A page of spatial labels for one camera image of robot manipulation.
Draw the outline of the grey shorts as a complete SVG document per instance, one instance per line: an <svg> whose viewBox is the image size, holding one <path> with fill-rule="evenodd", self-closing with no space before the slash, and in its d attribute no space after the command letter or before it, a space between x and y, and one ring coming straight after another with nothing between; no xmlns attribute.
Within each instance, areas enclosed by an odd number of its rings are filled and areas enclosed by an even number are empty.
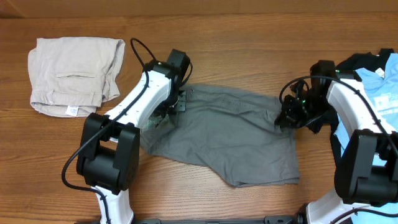
<svg viewBox="0 0 398 224"><path fill-rule="evenodd" d="M275 96L186 85L185 110L141 134L146 153L215 171L234 187L298 184L295 131L280 129Z"/></svg>

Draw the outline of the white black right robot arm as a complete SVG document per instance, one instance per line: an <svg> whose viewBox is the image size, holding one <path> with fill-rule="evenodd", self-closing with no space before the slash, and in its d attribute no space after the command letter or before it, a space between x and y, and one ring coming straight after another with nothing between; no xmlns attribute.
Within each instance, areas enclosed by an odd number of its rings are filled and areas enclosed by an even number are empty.
<svg viewBox="0 0 398 224"><path fill-rule="evenodd" d="M279 95L282 108L276 125L322 126L321 118L334 111L349 135L336 164L334 188L305 206L297 223L342 223L360 212L397 217L377 210L397 203L397 131L371 105L360 76L332 70L296 78L286 87L292 92Z"/></svg>

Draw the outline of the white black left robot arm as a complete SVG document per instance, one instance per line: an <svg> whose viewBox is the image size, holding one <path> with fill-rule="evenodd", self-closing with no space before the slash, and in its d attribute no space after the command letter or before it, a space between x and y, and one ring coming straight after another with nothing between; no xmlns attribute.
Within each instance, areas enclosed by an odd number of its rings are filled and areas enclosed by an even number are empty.
<svg viewBox="0 0 398 224"><path fill-rule="evenodd" d="M84 189L96 194L100 223L133 223L128 188L139 165L142 128L153 114L163 118L175 109L179 89L191 72L192 63L182 53L172 53L164 62L153 59L117 107L86 118L74 157L76 171L86 182Z"/></svg>

